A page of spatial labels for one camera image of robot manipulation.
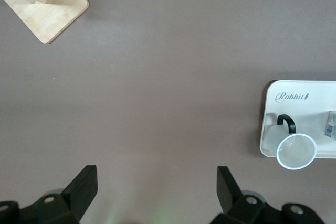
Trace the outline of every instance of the wooden stand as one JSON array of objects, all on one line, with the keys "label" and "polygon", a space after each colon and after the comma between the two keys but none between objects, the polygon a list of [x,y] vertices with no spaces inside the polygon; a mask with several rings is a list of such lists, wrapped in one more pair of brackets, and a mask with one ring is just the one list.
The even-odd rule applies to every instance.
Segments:
[{"label": "wooden stand", "polygon": [[88,7],[87,0],[4,0],[33,34],[50,43]]}]

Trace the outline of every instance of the metal bolt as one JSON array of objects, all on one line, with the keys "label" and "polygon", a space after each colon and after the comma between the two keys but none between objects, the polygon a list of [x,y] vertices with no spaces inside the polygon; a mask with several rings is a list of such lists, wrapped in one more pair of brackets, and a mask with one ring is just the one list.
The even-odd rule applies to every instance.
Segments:
[{"label": "metal bolt", "polygon": [[9,208],[9,205],[4,205],[0,207],[0,212],[6,211]]},{"label": "metal bolt", "polygon": [[249,203],[249,204],[252,204],[252,205],[255,205],[256,203],[258,203],[258,201],[254,198],[254,197],[247,197],[246,198],[246,201]]},{"label": "metal bolt", "polygon": [[44,203],[50,203],[50,202],[54,201],[54,199],[55,199],[54,197],[45,198]]},{"label": "metal bolt", "polygon": [[298,215],[303,214],[302,208],[296,205],[291,206],[290,210],[292,210],[293,213],[298,214]]}]

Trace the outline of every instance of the mug rim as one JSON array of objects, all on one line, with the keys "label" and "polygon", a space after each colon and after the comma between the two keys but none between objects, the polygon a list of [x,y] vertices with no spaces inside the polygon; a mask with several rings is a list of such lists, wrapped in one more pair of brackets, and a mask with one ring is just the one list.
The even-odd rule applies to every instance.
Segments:
[{"label": "mug rim", "polygon": [[[314,155],[313,155],[312,159],[311,159],[309,162],[307,162],[305,165],[302,165],[302,166],[299,166],[299,167],[289,167],[289,166],[285,165],[285,164],[279,159],[280,146],[284,143],[284,141],[286,141],[287,139],[289,139],[289,138],[291,138],[291,137],[293,137],[293,136],[304,136],[304,137],[308,138],[308,139],[313,143],[313,145],[314,145]],[[314,161],[314,159],[315,159],[315,157],[316,157],[316,154],[317,154],[317,144],[316,144],[315,140],[314,140],[311,136],[306,135],[306,134],[303,134],[303,133],[292,133],[292,134],[286,136],[286,137],[280,142],[280,144],[278,145],[277,152],[276,152],[276,158],[277,158],[279,164],[280,164],[282,167],[284,167],[284,168],[286,168],[286,169],[289,169],[289,170],[299,170],[299,169],[305,168],[305,167],[307,167],[308,165],[310,165],[310,164]]]}]

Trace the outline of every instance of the white mug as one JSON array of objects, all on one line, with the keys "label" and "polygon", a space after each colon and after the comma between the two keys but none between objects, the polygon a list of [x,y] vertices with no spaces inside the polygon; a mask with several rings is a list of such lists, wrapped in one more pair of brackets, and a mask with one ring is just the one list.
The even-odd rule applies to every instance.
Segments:
[{"label": "white mug", "polygon": [[273,125],[265,134],[265,144],[276,156],[279,164],[290,170],[299,170],[313,162],[317,145],[306,134],[297,133],[293,119],[279,115],[277,125]]}]

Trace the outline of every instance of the gray tabletop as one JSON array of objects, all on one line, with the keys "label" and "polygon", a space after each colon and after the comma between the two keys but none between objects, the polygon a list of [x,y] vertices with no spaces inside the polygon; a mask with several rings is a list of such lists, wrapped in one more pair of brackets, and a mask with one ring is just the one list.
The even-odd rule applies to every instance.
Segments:
[{"label": "gray tabletop", "polygon": [[87,164],[86,223],[209,223],[217,166],[336,222],[336,160],[259,150],[273,80],[336,80],[336,0],[89,0],[42,44],[0,0],[0,200],[27,206]]}]

